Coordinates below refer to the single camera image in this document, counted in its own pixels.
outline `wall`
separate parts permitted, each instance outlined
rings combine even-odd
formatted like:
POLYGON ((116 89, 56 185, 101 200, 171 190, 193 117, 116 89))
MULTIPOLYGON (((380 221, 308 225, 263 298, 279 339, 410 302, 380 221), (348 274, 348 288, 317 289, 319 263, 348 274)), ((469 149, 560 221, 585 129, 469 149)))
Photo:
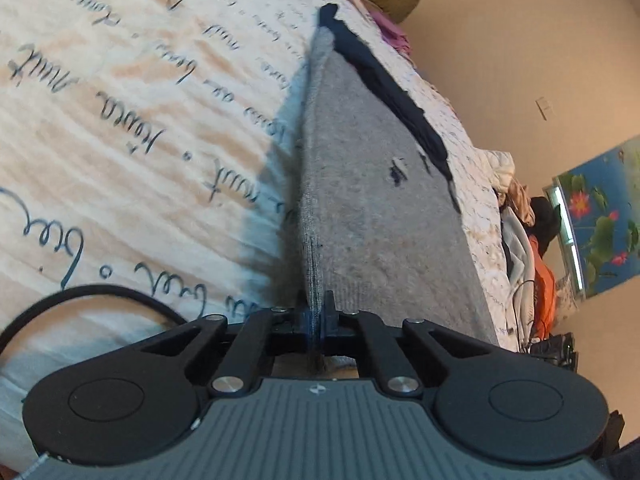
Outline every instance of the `wall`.
MULTIPOLYGON (((533 194, 640 134, 640 0, 421 0, 402 26, 475 145, 513 153, 533 194)), ((555 244, 545 259, 561 269, 555 244)), ((625 416, 624 442, 640 435, 638 298, 631 280, 559 328, 576 335, 580 373, 625 416)))

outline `floral painting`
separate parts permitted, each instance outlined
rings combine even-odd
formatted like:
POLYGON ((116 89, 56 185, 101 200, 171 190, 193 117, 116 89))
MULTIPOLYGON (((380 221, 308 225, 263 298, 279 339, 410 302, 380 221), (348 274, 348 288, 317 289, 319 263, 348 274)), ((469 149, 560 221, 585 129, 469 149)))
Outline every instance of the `floral painting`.
POLYGON ((640 271, 640 136, 558 177, 587 297, 640 271))

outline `thin black wire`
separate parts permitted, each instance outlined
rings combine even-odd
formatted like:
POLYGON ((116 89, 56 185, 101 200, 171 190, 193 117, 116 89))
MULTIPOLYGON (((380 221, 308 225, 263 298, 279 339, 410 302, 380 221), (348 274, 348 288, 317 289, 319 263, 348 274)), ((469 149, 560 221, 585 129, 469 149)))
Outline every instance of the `thin black wire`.
POLYGON ((516 338, 518 339, 518 351, 522 352, 522 345, 520 344, 520 327, 518 326, 518 315, 516 314, 516 304, 515 304, 515 297, 516 297, 516 292, 518 292, 520 290, 520 287, 523 286, 525 283, 536 283, 536 280, 524 280, 520 285, 518 285, 516 287, 516 290, 513 291, 513 295, 511 297, 511 306, 513 307, 513 317, 516 320, 516 338))
POLYGON ((56 292, 46 298, 42 298, 40 301, 32 304, 27 310, 23 311, 18 317, 9 323, 9 325, 7 325, 4 331, 0 334, 0 356, 18 332, 20 332, 20 330, 40 314, 43 314, 50 308, 61 303, 75 300, 77 298, 84 298, 86 296, 116 296, 126 300, 133 300, 147 308, 150 308, 158 314, 165 316, 168 320, 173 321, 177 325, 182 325, 187 322, 187 320, 180 314, 166 306, 164 303, 161 303, 161 301, 137 290, 133 290, 132 288, 104 284, 74 286, 72 288, 66 288, 65 290, 56 292))

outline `white bed sheet with writing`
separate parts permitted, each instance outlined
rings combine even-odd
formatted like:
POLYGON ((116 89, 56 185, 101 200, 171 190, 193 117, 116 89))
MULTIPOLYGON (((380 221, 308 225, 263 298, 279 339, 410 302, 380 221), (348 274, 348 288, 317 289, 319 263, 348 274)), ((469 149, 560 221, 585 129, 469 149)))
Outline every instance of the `white bed sheet with writing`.
MULTIPOLYGON (((183 316, 288 301, 305 53, 316 10, 360 35, 449 150, 497 327, 508 280, 494 194, 446 101, 344 0, 0 0, 0 329, 62 288, 113 283, 183 316)), ((104 298, 57 307, 0 370, 0 462, 33 458, 41 377, 161 329, 104 298)))

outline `gray garment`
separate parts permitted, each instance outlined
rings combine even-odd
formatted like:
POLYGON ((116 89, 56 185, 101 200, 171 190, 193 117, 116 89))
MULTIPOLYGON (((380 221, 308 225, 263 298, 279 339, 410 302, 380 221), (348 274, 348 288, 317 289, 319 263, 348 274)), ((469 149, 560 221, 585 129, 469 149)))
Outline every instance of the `gray garment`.
POLYGON ((309 59, 300 230, 310 304, 387 324, 425 318, 497 344, 447 181, 395 115, 333 50, 327 28, 309 59), (392 168, 406 174, 396 186, 392 168))

